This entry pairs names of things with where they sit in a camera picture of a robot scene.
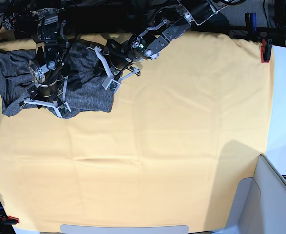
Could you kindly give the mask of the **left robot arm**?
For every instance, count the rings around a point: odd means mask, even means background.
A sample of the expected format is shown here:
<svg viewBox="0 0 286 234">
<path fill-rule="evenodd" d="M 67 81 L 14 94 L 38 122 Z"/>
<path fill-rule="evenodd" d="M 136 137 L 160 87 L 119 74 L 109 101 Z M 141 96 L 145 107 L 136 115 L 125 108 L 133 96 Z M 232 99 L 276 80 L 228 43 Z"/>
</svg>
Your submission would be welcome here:
<svg viewBox="0 0 286 234">
<path fill-rule="evenodd" d="M 169 0 L 157 6 L 150 21 L 124 43 L 107 40 L 104 46 L 91 44 L 107 74 L 105 87 L 119 85 L 132 75 L 140 75 L 134 64 L 158 58 L 161 50 L 183 35 L 192 25 L 200 26 L 228 6 L 233 0 Z"/>
</svg>

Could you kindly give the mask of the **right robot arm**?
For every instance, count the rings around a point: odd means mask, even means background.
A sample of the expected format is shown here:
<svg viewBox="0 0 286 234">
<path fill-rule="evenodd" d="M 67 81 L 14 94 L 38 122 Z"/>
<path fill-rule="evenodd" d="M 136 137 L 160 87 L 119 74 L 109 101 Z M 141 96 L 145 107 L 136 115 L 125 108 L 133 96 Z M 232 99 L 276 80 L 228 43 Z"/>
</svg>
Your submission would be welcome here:
<svg viewBox="0 0 286 234">
<path fill-rule="evenodd" d="M 20 104 L 51 108 L 62 118 L 71 111 L 65 100 L 68 74 L 62 73 L 64 57 L 69 42 L 64 34 L 66 21 L 59 19 L 60 9 L 42 8 L 33 12 L 37 30 L 33 40 L 39 46 L 29 61 L 33 85 L 28 89 L 29 96 Z"/>
</svg>

